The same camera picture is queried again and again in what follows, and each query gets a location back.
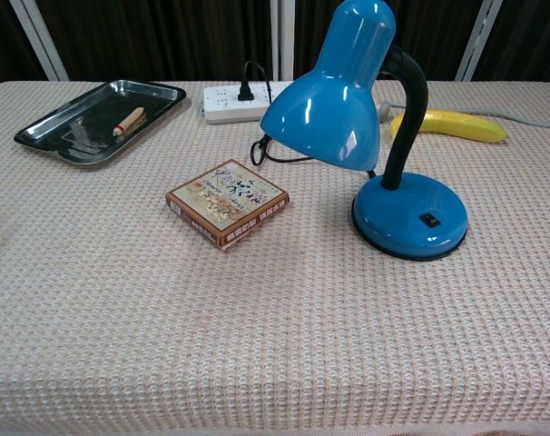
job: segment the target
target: plug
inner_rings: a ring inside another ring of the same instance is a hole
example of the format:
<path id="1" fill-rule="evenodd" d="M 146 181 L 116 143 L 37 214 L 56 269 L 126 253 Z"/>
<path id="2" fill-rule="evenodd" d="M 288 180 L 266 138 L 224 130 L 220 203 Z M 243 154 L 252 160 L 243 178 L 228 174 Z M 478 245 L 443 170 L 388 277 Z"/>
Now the plug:
<path id="1" fill-rule="evenodd" d="M 248 102 L 254 100 L 255 96 L 250 91 L 249 81 L 246 79 L 241 80 L 241 88 L 239 89 L 239 96 L 237 97 L 240 102 Z"/>

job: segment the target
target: yellow banana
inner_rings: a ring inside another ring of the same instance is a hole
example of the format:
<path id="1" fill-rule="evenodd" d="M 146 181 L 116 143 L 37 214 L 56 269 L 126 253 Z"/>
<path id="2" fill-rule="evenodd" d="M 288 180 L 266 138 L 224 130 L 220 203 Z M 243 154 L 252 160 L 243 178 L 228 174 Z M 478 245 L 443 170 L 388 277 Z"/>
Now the yellow banana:
<path id="1" fill-rule="evenodd" d="M 396 136 L 402 123 L 402 115 L 392 120 L 390 133 Z M 506 130 L 500 124 L 469 114 L 428 109 L 420 132 L 450 134 L 461 138 L 473 139 L 484 143 L 498 143 L 507 138 Z"/>

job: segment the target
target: white power strip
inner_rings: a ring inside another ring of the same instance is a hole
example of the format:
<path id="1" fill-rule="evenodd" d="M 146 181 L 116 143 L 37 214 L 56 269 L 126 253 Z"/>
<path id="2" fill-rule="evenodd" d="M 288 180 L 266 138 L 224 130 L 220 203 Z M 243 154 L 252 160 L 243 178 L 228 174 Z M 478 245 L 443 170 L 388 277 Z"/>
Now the white power strip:
<path id="1" fill-rule="evenodd" d="M 275 100 L 290 83 L 270 82 L 272 99 Z M 226 124 L 260 120 L 269 107 L 267 85 L 255 83 L 249 84 L 249 87 L 255 98 L 248 102 L 240 102 L 237 98 L 240 84 L 204 88 L 203 108 L 206 122 Z"/>

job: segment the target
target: small cardboard box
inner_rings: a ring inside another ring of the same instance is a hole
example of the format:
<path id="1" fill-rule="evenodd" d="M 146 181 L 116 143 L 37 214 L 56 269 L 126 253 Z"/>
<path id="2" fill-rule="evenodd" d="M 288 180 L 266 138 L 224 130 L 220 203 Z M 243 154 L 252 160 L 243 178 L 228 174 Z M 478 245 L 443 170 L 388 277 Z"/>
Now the small cardboard box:
<path id="1" fill-rule="evenodd" d="M 166 194 L 166 204 L 222 250 L 289 201 L 287 192 L 234 160 Z"/>

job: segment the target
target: table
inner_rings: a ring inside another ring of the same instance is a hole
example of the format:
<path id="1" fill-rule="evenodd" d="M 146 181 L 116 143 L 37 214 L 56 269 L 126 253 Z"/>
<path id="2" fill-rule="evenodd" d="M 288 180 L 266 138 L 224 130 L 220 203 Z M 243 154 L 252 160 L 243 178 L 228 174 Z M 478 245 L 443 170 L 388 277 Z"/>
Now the table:
<path id="1" fill-rule="evenodd" d="M 12 138 L 97 84 L 0 84 L 0 431 L 550 434 L 549 129 L 418 137 L 408 171 L 469 213 L 445 259 L 370 248 L 349 215 L 366 175 L 313 161 L 261 167 L 290 206 L 222 253 L 164 194 L 230 158 L 250 166 L 261 131 L 205 123 L 202 90 L 219 83 L 174 84 L 188 100 L 94 168 Z M 429 90 L 550 121 L 550 84 Z M 404 100 L 396 82 L 376 92 Z"/>

